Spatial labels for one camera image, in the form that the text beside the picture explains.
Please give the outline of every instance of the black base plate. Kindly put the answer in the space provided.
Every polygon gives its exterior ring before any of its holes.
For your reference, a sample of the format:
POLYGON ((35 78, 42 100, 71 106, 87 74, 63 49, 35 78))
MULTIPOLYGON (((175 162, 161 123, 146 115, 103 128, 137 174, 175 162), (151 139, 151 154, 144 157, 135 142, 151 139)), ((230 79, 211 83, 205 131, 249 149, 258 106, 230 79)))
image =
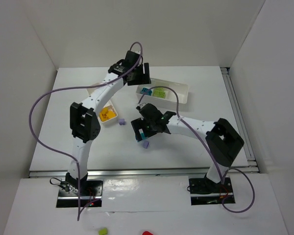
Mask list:
POLYGON ((226 178, 224 185, 215 184, 207 178, 189 179, 188 191, 191 193, 192 205, 221 204, 224 197, 225 204, 235 203, 233 188, 230 178, 226 178))
MULTIPOLYGON (((68 185, 65 181, 61 182, 61 185, 65 189, 59 188, 57 208, 72 208, 78 207, 77 204, 77 189, 68 185)), ((88 180, 84 184, 84 191, 81 193, 81 207, 85 206, 88 202, 97 199, 94 203, 88 207, 101 207, 102 200, 102 186, 103 181, 101 180, 88 180)))

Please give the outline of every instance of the purple toy block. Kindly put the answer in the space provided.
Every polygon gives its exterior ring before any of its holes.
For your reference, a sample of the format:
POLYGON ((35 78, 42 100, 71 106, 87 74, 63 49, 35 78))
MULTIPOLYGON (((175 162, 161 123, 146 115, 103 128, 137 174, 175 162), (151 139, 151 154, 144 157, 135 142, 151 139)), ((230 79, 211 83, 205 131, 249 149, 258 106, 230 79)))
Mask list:
POLYGON ((148 141, 144 141, 143 142, 143 148, 148 148, 149 146, 149 142, 148 141))
POLYGON ((124 118, 119 119, 120 126, 125 125, 125 124, 126 124, 126 121, 124 120, 124 118))

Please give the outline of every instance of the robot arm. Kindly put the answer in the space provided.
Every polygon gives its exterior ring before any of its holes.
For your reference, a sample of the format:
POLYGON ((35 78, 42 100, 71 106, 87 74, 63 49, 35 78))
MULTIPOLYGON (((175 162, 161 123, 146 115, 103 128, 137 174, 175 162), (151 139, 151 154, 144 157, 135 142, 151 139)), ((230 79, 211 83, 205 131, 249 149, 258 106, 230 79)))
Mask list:
MULTIPOLYGON (((180 134, 196 138, 194 133, 180 121, 176 113, 167 111, 162 114, 154 105, 146 104, 137 107, 143 118, 131 121, 137 141, 144 137, 151 137, 157 133, 180 134)), ((244 145, 243 139, 231 126, 231 124, 220 118, 217 122, 202 121, 183 117, 203 139, 214 156, 221 174, 224 175, 233 164, 236 156, 244 145)), ((220 182, 220 176, 214 163, 208 170, 206 177, 214 183, 220 182)))
MULTIPOLYGON (((148 63, 144 63, 144 66, 142 64, 136 66, 128 75, 123 76, 122 79, 117 79, 133 67, 139 58, 139 54, 128 51, 124 60, 120 60, 110 67, 108 74, 101 83, 101 87, 94 90, 81 103, 74 102, 70 107, 70 128, 74 137, 73 156, 79 162, 81 190, 83 190, 83 184, 87 180, 87 162, 90 147, 100 132, 98 121, 100 111, 125 84, 131 86, 151 83, 148 63)), ((65 178, 67 183, 77 188, 78 171, 74 160, 71 161, 65 178)))

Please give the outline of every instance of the white table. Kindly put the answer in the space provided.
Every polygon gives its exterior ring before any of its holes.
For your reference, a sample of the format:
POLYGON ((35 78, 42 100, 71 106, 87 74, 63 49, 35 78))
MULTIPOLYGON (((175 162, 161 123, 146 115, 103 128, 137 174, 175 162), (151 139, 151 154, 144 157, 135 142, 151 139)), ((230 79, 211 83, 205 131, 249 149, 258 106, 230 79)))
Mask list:
MULTIPOLYGON (((103 227, 109 235, 287 235, 268 176, 248 176, 256 200, 242 214, 191 206, 187 176, 118 178, 104 181, 102 208, 84 210, 79 222, 77 208, 55 207, 58 187, 49 179, 22 179, 4 235, 96 235, 103 227)), ((231 179, 236 204, 227 206, 242 210, 251 201, 250 186, 241 174, 231 179)))
MULTIPOLYGON (((108 68, 60 68, 54 89, 68 86, 88 86, 101 82, 108 68)), ((150 75, 189 85, 187 112, 182 116, 200 120, 227 119, 236 130, 237 125, 219 67, 151 67, 150 75)), ((94 140, 88 161, 89 170, 151 169, 209 167, 211 160, 201 143, 180 135, 157 134, 149 138, 149 148, 144 149, 135 140, 130 122, 140 115, 135 109, 136 86, 127 85, 112 98, 120 118, 127 125, 117 123, 101 127, 94 140)), ((44 143, 71 153, 73 137, 69 128, 69 109, 73 102, 87 97, 86 90, 58 92, 51 95, 39 138, 44 143)), ((68 169, 70 159, 37 145, 30 171, 68 169)), ((243 150, 234 166, 248 165, 243 150)))

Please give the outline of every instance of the green toy block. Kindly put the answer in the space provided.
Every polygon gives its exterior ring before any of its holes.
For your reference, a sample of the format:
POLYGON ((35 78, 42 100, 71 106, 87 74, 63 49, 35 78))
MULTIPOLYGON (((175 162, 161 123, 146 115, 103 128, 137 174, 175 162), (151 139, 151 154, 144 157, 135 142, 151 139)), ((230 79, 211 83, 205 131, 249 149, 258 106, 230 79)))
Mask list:
POLYGON ((154 91, 160 91, 163 92, 165 89, 163 87, 157 87, 155 89, 153 89, 154 91))
POLYGON ((98 234, 99 235, 107 235, 108 234, 108 229, 107 228, 101 229, 101 230, 99 230, 98 234))
POLYGON ((164 98, 166 98, 166 93, 162 92, 162 91, 154 91, 152 93, 152 96, 164 99, 164 98))

